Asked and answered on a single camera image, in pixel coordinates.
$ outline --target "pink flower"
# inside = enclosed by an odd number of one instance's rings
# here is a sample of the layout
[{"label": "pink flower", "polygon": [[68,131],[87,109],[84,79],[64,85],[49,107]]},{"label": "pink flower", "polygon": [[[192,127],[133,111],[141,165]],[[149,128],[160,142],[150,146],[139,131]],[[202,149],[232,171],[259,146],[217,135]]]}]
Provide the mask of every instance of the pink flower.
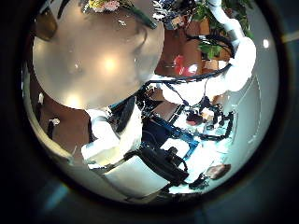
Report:
[{"label": "pink flower", "polygon": [[118,1],[109,1],[109,2],[104,3],[105,9],[108,11],[114,11],[114,10],[118,9],[119,6],[120,6],[120,3]]}]

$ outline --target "person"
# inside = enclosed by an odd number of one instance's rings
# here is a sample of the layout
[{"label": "person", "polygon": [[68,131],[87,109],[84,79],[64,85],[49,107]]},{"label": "person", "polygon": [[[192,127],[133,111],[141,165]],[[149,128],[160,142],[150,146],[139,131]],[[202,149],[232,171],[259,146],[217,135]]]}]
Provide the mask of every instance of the person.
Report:
[{"label": "person", "polygon": [[60,124],[59,119],[57,119],[57,118],[49,119],[49,124],[48,124],[48,128],[47,128],[47,136],[49,137],[49,139],[53,139],[54,128],[58,124]]},{"label": "person", "polygon": [[40,122],[41,119],[41,108],[44,104],[44,94],[42,92],[40,92],[38,94],[38,101],[36,104],[36,119],[38,121],[38,123]]}]

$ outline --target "white robotic arm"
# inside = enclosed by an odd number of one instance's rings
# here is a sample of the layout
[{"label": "white robotic arm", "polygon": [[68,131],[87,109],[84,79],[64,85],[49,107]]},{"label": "white robotic arm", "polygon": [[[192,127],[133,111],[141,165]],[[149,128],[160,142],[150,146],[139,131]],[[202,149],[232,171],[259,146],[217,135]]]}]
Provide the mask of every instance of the white robotic arm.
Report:
[{"label": "white robotic arm", "polygon": [[221,23],[231,37],[235,49],[235,57],[230,60],[232,65],[221,77],[227,90],[239,91],[251,77],[256,60],[256,48],[253,41],[246,37],[238,20],[230,19],[221,8],[221,0],[208,0],[208,6],[216,20]]},{"label": "white robotic arm", "polygon": [[[221,95],[226,91],[241,90],[251,77],[256,60],[256,48],[253,41],[244,35],[238,20],[230,19],[225,14],[221,8],[221,0],[208,0],[208,6],[216,20],[223,25],[223,28],[230,36],[235,56],[228,62],[231,66],[226,71],[219,76],[210,78],[207,83],[199,81],[184,83],[175,87],[180,96],[191,105],[199,102],[204,93],[213,96]],[[154,79],[168,80],[168,78],[156,76]],[[181,98],[165,85],[157,85],[157,87],[163,89],[166,100],[175,104],[182,103]]]}]

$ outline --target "red object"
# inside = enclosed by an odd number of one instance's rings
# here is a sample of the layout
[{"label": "red object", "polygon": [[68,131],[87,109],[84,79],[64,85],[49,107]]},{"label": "red object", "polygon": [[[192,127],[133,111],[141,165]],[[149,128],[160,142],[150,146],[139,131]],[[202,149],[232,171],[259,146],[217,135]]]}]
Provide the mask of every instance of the red object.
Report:
[{"label": "red object", "polygon": [[194,76],[197,71],[197,64],[193,64],[189,67],[184,67],[183,63],[184,63],[184,57],[178,55],[174,60],[175,73],[177,75],[184,76],[184,77]]}]

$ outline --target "flower arrangement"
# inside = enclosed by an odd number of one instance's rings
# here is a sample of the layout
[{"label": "flower arrangement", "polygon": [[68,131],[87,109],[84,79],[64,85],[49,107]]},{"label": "flower arrangement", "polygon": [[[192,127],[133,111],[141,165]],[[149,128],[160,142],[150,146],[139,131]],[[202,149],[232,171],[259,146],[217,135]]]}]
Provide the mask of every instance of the flower arrangement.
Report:
[{"label": "flower arrangement", "polygon": [[94,12],[112,12],[117,10],[119,7],[123,7],[132,12],[151,29],[155,29],[157,27],[157,25],[130,0],[85,0],[84,2],[83,12],[86,12],[89,8],[91,8]]}]

